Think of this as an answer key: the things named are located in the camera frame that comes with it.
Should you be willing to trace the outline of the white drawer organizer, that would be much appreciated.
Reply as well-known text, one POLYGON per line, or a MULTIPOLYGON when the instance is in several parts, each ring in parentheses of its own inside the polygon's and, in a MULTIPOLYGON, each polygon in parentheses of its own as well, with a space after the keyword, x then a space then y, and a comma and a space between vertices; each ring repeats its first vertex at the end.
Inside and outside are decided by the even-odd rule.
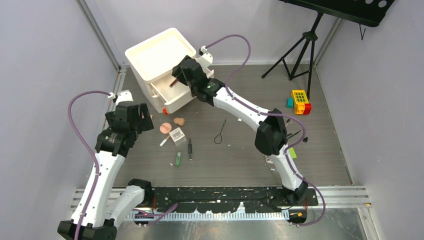
MULTIPOLYGON (((177 82, 172 69, 185 56, 197 59, 195 48, 175 27, 168 28, 130 48, 124 52, 137 82, 158 113, 166 109, 168 114, 178 111, 193 100, 190 89, 177 82)), ((213 77, 214 71, 203 68, 207 77, 213 77)))

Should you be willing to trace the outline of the white concealer stick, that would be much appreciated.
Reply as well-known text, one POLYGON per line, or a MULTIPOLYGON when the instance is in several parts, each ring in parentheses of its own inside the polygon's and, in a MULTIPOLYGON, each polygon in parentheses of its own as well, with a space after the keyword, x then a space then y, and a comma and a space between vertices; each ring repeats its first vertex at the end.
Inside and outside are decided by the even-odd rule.
POLYGON ((168 140, 171 138, 171 135, 169 134, 160 144, 159 144, 159 146, 160 147, 163 147, 167 142, 168 142, 168 140))

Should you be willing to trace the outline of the dark green makeup stick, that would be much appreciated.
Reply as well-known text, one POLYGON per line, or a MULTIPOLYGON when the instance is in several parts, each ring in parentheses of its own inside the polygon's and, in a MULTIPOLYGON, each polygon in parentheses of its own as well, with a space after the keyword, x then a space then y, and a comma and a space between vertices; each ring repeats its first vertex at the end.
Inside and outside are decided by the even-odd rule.
POLYGON ((193 160, 193 145, 190 138, 188 139, 188 157, 190 161, 193 160))

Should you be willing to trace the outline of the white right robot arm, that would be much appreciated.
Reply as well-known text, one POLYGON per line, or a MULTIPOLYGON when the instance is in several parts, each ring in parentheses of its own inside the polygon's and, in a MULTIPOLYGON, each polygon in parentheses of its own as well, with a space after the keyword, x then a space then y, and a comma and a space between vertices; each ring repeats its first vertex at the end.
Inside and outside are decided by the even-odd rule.
POLYGON ((189 56, 172 68, 171 75, 201 102, 225 110, 250 126, 255 132, 254 146, 272 161, 288 204, 299 205, 305 199, 309 184, 289 152, 286 115, 277 108, 268 110, 240 97, 224 82, 208 77, 201 64, 189 56))

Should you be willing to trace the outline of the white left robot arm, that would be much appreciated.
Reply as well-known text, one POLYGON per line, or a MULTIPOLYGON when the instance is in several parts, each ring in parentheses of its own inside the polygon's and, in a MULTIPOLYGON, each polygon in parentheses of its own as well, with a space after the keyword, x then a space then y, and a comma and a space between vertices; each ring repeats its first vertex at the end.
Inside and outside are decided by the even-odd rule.
POLYGON ((151 182, 132 179, 124 192, 108 205, 116 176, 138 136, 154 128, 146 103, 119 102, 105 114, 109 124, 97 136, 95 162, 79 205, 57 233, 66 240, 114 240, 124 218, 137 205, 153 202, 151 182))

